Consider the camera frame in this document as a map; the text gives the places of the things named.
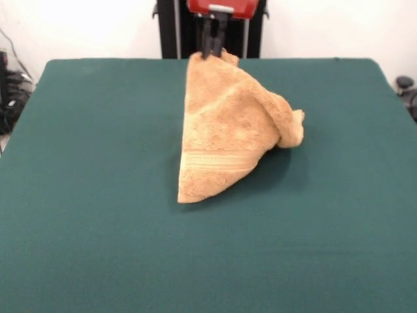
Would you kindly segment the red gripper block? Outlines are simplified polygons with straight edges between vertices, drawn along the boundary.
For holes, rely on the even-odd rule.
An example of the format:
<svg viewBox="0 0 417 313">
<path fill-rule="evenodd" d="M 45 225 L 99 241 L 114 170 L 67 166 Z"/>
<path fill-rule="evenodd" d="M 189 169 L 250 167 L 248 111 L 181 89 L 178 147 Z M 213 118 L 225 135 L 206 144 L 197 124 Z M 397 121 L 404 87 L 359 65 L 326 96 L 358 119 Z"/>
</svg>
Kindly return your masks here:
<svg viewBox="0 0 417 313">
<path fill-rule="evenodd" d="M 213 54 L 221 56 L 224 44 L 225 30 L 227 27 L 227 16 L 235 19 L 251 19 L 259 0 L 188 0 L 190 12 L 202 15 L 203 30 L 201 37 L 202 58 L 207 59 L 211 53 L 213 39 Z"/>
</svg>

